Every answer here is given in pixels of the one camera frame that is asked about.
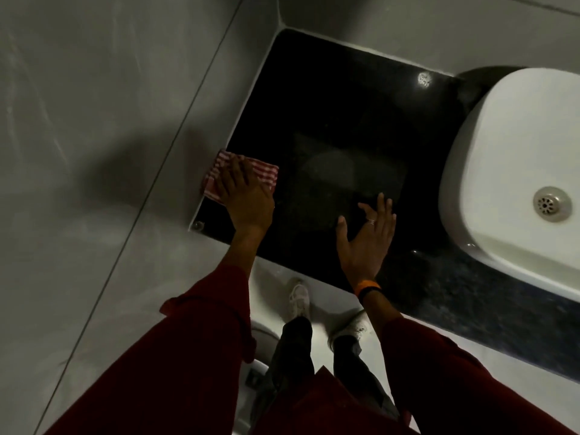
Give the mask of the person's dark left trouser leg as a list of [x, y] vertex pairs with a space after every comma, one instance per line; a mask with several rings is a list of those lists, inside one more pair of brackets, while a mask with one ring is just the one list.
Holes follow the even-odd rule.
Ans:
[[314, 375], [310, 355], [312, 334], [310, 320], [302, 315], [284, 325], [271, 363], [256, 391], [250, 415], [252, 425], [279, 395], [297, 388]]

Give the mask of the person's white right shoe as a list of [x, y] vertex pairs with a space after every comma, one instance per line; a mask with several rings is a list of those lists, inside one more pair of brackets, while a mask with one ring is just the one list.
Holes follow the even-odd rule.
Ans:
[[371, 322], [368, 318], [368, 314], [365, 310], [359, 311], [345, 324], [338, 327], [330, 333], [328, 339], [328, 346], [332, 352], [335, 350], [335, 342], [338, 338], [343, 336], [351, 336], [360, 342], [361, 338], [366, 336], [368, 332], [372, 329]]

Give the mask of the person's left hand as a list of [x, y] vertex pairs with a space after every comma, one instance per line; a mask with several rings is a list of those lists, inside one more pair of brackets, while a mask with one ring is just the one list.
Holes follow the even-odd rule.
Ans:
[[265, 236], [272, 224], [274, 211], [272, 193], [265, 183], [257, 178], [257, 187], [249, 196], [221, 201], [226, 207], [236, 235], [259, 239]]

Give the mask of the white sink basin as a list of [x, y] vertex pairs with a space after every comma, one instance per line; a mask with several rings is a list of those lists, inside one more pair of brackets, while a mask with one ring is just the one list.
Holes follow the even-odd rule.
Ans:
[[[566, 221], [536, 214], [548, 186], [571, 198]], [[580, 303], [580, 74], [527, 68], [498, 81], [453, 142], [439, 214], [471, 257]]]

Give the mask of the person's white shoe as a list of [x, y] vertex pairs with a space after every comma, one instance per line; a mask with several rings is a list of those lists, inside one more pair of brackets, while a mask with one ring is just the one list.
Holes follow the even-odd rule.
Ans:
[[289, 317], [294, 320], [303, 317], [311, 320], [310, 292], [301, 279], [296, 279], [289, 294]]
[[366, 336], [368, 332], [372, 329], [371, 322], [368, 318], [368, 314], [365, 310], [359, 311], [345, 324], [338, 327], [330, 333], [328, 339], [328, 346], [332, 352], [335, 350], [335, 342], [338, 338], [343, 336], [351, 336], [360, 342], [361, 338]]

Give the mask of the person's white left shoe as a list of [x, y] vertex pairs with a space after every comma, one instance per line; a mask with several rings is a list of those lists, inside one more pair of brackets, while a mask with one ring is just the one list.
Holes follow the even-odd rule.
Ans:
[[296, 279], [289, 294], [289, 317], [294, 320], [303, 317], [311, 320], [310, 292], [301, 279]]

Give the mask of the person's right hand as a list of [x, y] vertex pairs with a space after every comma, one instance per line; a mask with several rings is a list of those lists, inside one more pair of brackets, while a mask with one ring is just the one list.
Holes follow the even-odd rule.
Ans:
[[395, 235], [396, 214], [393, 213], [393, 201], [385, 198], [386, 221], [384, 227], [374, 227], [373, 209], [368, 204], [359, 203], [365, 212], [366, 222], [348, 248], [337, 248], [339, 263], [352, 289], [362, 280], [376, 281], [383, 261]]

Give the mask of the person's right forearm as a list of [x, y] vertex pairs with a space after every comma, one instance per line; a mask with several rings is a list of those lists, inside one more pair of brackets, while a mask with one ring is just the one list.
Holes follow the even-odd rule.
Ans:
[[381, 291], [361, 304], [379, 336], [395, 405], [421, 435], [576, 435], [451, 339], [404, 318]]

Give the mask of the orange wristband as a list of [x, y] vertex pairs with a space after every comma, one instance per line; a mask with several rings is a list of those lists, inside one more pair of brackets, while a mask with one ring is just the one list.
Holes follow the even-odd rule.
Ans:
[[353, 293], [357, 296], [360, 302], [362, 299], [368, 294], [368, 292], [372, 291], [381, 291], [382, 287], [376, 281], [372, 279], [365, 279], [360, 281], [354, 288]]

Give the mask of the person's red tunic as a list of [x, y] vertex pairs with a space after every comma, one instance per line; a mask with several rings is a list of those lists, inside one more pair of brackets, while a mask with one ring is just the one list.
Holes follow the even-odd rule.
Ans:
[[359, 403], [325, 367], [273, 395], [248, 435], [419, 435]]

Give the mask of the person's dark right trouser leg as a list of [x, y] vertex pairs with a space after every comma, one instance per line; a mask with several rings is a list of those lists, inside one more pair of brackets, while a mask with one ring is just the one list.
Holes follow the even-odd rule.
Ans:
[[397, 421], [400, 414], [376, 376], [360, 358], [359, 341], [352, 335], [337, 337], [332, 344], [333, 373], [363, 406]]

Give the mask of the metal sink drain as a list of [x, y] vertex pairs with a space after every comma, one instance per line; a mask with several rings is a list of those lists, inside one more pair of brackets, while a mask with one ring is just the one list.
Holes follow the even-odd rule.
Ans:
[[558, 187], [543, 187], [533, 195], [536, 214], [550, 223], [560, 223], [570, 218], [573, 204], [569, 195]]

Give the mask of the person's left forearm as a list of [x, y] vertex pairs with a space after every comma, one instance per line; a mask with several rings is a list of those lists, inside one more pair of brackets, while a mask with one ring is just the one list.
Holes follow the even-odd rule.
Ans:
[[248, 280], [264, 234], [238, 230], [221, 263], [45, 435], [231, 435], [243, 362], [253, 361]]

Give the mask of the red white striped cloth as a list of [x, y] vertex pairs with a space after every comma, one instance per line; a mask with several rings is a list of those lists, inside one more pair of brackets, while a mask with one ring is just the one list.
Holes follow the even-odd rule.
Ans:
[[[232, 153], [226, 150], [219, 150], [214, 159], [213, 166], [205, 175], [204, 181], [202, 182], [202, 195], [218, 204], [223, 203], [218, 188], [216, 187], [216, 180], [221, 176], [221, 171], [224, 168], [229, 168], [232, 157]], [[257, 178], [265, 183], [273, 194], [278, 181], [279, 167], [255, 158], [247, 158], [247, 160], [252, 165]]]

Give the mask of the person's dark trouser leg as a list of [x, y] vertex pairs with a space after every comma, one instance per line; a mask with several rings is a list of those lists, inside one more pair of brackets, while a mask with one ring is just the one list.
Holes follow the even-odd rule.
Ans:
[[302, 315], [284, 325], [271, 363], [256, 391], [250, 415], [252, 425], [279, 395], [297, 388], [314, 375], [310, 355], [312, 334], [310, 320]]
[[360, 358], [359, 341], [352, 335], [337, 337], [332, 344], [333, 373], [363, 406], [397, 421], [400, 414], [376, 376]]

